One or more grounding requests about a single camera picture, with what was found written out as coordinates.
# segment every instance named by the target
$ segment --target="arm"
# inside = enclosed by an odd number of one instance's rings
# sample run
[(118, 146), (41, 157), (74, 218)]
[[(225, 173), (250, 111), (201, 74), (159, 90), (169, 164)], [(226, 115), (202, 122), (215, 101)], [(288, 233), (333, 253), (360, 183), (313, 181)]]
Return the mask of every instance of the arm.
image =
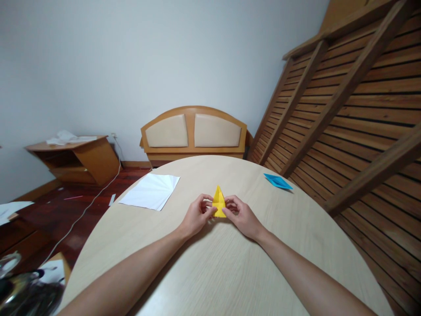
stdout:
[(112, 267), (71, 301), (59, 316), (125, 315), (178, 249), (215, 213), (216, 208), (212, 202), (204, 201), (205, 198), (213, 200), (210, 195), (201, 194), (176, 230)]
[(225, 215), (265, 250), (310, 315), (375, 315), (346, 288), (269, 232), (246, 203), (235, 195), (226, 197), (225, 202)]

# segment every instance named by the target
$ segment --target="beige cushion panel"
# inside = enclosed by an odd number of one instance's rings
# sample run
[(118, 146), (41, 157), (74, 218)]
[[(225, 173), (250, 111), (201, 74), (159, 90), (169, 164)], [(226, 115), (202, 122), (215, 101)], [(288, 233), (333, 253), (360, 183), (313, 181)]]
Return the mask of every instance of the beige cushion panel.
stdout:
[(149, 147), (187, 147), (187, 125), (184, 114), (165, 118), (146, 131)]
[(196, 114), (194, 147), (238, 147), (241, 127), (223, 118)]

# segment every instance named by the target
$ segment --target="white wall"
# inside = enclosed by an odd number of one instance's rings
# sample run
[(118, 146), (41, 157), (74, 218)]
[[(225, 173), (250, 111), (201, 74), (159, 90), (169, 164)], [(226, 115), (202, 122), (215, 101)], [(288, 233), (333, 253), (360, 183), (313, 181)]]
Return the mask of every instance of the white wall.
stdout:
[(0, 41), (0, 203), (7, 203), (54, 179), (24, 146), (45, 140), (66, 126), (57, 103), (7, 53)]
[(72, 132), (115, 132), (124, 159), (141, 161), (140, 128), (174, 107), (218, 108), (254, 134), (282, 55), (317, 33), (327, 5), (3, 0), (0, 38), (57, 100)]

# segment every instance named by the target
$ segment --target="hand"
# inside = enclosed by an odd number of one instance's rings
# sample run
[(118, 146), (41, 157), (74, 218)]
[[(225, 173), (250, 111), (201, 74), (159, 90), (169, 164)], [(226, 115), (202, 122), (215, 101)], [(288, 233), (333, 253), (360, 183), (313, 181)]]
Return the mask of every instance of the hand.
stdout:
[(212, 206), (212, 202), (205, 199), (214, 200), (210, 195), (201, 194), (190, 204), (182, 223), (178, 227), (184, 237), (191, 238), (200, 232), (206, 221), (216, 212), (217, 208)]
[(240, 200), (236, 195), (226, 197), (225, 204), (227, 207), (223, 208), (222, 211), (245, 236), (256, 240), (259, 234), (266, 230), (250, 206)]

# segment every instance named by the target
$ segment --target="oval table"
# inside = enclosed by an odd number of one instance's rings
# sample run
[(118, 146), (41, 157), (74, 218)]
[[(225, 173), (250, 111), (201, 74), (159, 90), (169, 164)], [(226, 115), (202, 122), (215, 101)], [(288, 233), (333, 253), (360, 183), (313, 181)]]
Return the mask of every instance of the oval table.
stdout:
[[(174, 230), (200, 194), (236, 194), (286, 244), (344, 285), (379, 315), (393, 315), (363, 258), (333, 219), (307, 194), (278, 189), (269, 169), (225, 156), (196, 156), (154, 174), (179, 176), (161, 212), (119, 204), (92, 231), (71, 273), (61, 306), (97, 277)], [(212, 219), (166, 265), (131, 315), (308, 315), (260, 246), (227, 219)]]

